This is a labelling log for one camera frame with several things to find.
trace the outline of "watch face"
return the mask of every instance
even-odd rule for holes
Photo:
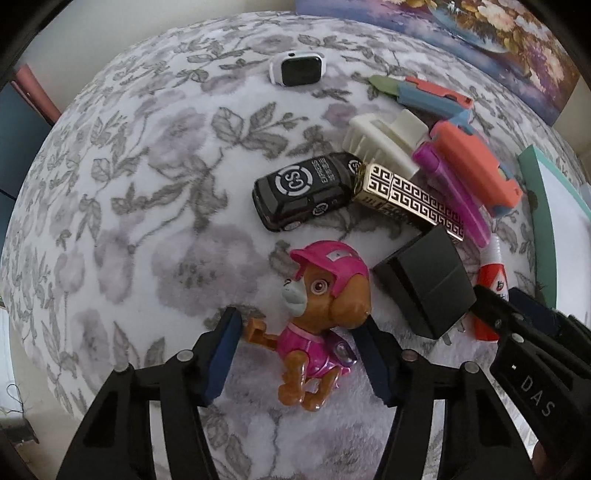
[[[281,63],[281,76],[286,87],[319,82],[322,77],[322,61],[318,57],[284,60]]]

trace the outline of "pink cap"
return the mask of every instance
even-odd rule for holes
[[[336,277],[330,293],[338,297],[353,275],[369,278],[369,269],[359,254],[349,245],[335,240],[321,240],[303,249],[292,250],[290,257],[299,263],[300,269],[295,274],[299,280],[308,263],[324,268]]]

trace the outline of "screw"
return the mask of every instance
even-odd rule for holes
[[[400,356],[402,360],[406,360],[407,362],[415,362],[418,359],[418,353],[414,350],[403,350]]]
[[[464,364],[464,370],[469,374],[477,374],[480,371],[480,367],[474,362],[466,362]]]
[[[122,374],[123,372],[127,372],[127,369],[129,368],[129,363],[127,364],[116,364],[113,367],[113,370],[115,370],[117,373]]]
[[[181,350],[177,353],[177,360],[179,362],[188,362],[193,358],[193,352],[191,350]]]

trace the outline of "black box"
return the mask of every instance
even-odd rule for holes
[[[440,338],[476,301],[443,225],[414,238],[373,271],[416,335]]]

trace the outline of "toy car wheel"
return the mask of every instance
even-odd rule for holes
[[[283,231],[284,232],[291,232],[292,230],[295,230],[296,228],[298,228],[301,225],[301,222],[291,222],[288,223],[287,225],[285,225],[285,227],[283,227]]]
[[[314,216],[318,216],[318,215],[322,215],[323,213],[326,213],[326,211],[329,209],[329,204],[328,203],[319,203],[318,205],[316,205],[314,207],[314,210],[312,210],[312,215]]]

